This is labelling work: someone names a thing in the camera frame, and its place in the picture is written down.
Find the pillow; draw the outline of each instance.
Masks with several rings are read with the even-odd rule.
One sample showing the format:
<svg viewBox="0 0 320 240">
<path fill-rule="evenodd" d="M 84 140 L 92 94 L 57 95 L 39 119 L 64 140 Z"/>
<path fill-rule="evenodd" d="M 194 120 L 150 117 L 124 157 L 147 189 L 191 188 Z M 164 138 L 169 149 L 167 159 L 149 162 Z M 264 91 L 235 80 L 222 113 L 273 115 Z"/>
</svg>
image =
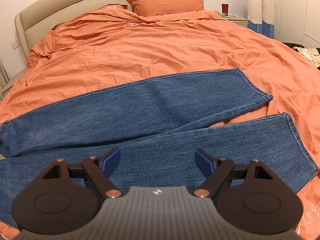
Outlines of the pillow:
<svg viewBox="0 0 320 240">
<path fill-rule="evenodd" d="M 164 15 L 204 10 L 201 0 L 128 0 L 140 16 Z"/>
<path fill-rule="evenodd" d="M 119 4 L 119 3 L 114 3 L 114 4 L 107 4 L 105 6 L 102 6 L 100 9 L 127 9 L 128 5 L 127 4 Z"/>
</svg>

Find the plush toy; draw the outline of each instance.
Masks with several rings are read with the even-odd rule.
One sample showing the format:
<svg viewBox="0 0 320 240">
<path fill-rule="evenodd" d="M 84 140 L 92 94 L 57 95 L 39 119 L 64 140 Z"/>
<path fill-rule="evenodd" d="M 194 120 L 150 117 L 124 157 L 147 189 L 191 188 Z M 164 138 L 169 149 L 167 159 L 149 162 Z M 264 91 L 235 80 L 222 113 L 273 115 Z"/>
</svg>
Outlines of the plush toy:
<svg viewBox="0 0 320 240">
<path fill-rule="evenodd" d="M 262 34 L 262 1 L 247 0 L 248 28 Z"/>
<path fill-rule="evenodd" d="M 275 0 L 262 0 L 262 34 L 275 38 Z"/>
</svg>

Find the beige headboard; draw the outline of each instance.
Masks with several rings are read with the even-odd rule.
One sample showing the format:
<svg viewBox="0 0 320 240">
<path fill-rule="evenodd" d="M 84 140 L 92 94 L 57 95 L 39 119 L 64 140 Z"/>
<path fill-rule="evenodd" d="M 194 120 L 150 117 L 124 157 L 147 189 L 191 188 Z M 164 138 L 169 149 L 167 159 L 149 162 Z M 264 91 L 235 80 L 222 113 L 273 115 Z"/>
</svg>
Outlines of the beige headboard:
<svg viewBox="0 0 320 240">
<path fill-rule="evenodd" d="M 18 13 L 14 20 L 24 55 L 27 58 L 31 47 L 56 24 L 110 3 L 125 3 L 128 4 L 128 10 L 132 10 L 126 0 L 39 0 L 31 4 Z"/>
</svg>

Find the red cup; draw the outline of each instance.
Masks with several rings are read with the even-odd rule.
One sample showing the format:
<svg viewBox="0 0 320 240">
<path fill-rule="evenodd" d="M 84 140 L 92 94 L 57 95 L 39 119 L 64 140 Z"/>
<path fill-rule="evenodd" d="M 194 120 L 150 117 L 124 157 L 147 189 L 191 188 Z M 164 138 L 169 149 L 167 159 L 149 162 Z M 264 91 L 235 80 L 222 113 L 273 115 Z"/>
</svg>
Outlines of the red cup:
<svg viewBox="0 0 320 240">
<path fill-rule="evenodd" d="M 228 15 L 229 5 L 227 3 L 223 3 L 221 6 L 222 6 L 222 12 L 224 12 L 226 15 Z"/>
</svg>

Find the orange duvet cover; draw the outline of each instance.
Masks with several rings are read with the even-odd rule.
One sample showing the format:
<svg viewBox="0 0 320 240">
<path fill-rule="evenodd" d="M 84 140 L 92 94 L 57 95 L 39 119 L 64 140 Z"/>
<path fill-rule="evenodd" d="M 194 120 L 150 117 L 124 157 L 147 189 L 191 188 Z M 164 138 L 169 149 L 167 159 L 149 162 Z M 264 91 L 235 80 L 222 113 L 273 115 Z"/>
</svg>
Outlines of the orange duvet cover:
<svg viewBox="0 0 320 240">
<path fill-rule="evenodd" d="M 52 102 L 152 76 L 240 68 L 274 96 L 267 106 L 214 124 L 288 112 L 320 164 L 320 71 L 282 43 L 223 20 L 211 11 L 139 17 L 98 9 L 57 25 L 36 44 L 28 70 L 0 103 L 0 123 Z M 320 178 L 299 193 L 298 233 L 320 234 Z M 12 238 L 17 231 L 1 224 Z"/>
</svg>

